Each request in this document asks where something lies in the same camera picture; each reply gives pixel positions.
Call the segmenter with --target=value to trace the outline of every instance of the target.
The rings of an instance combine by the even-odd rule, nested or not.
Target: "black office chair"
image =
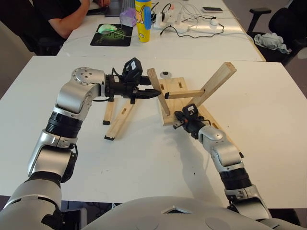
[[[48,37],[43,22],[29,0],[0,0],[0,21],[19,36],[30,52],[56,55],[65,39]]]
[[[253,32],[255,25],[262,14],[271,13],[268,8],[250,9],[253,19],[250,22],[247,34],[255,37],[261,32]],[[279,9],[269,22],[269,29],[283,38],[283,42],[291,49],[290,54],[282,54],[278,50],[270,50],[257,46],[264,58],[269,62],[281,62],[284,66],[304,47],[307,47],[307,0],[293,0],[288,8]]]

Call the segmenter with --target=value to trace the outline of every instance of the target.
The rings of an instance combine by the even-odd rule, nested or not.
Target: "glowing mouse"
[[[99,27],[98,29],[98,33],[100,33],[101,35],[107,35],[113,31],[116,31],[117,27],[114,25],[110,25],[110,24],[103,24]]]

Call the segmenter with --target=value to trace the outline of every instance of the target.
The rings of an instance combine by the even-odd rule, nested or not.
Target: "black shirt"
[[[63,19],[74,13],[81,5],[79,0],[33,0],[37,14],[43,21],[45,34],[51,37],[59,36],[49,24],[48,20],[54,18]]]

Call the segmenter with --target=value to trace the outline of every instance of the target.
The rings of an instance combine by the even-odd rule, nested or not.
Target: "laptop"
[[[104,14],[105,17],[119,17],[128,7],[135,8],[135,0],[112,0],[108,7],[89,10],[86,15]]]

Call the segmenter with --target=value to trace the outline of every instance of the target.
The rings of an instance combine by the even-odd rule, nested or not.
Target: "power strip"
[[[157,30],[163,30],[164,28],[170,25],[174,27],[178,33],[184,34],[188,31],[188,25],[182,22],[177,24],[176,21],[174,22],[174,19],[170,13],[165,13],[163,21],[162,21],[162,14],[161,13],[158,14],[153,27],[154,29],[157,29]],[[171,28],[167,28],[166,30],[175,32],[175,30]]]
[[[188,31],[188,25],[185,24],[185,23],[180,23],[180,24],[176,24],[176,23],[171,23],[171,22],[160,22],[158,23],[157,21],[154,23],[153,27],[154,29],[157,29],[157,30],[163,30],[165,27],[168,27],[168,26],[172,26],[174,27],[178,33],[181,33],[181,34],[184,34]],[[167,28],[166,30],[168,31],[172,31],[172,32],[175,32],[174,29],[172,28]]]

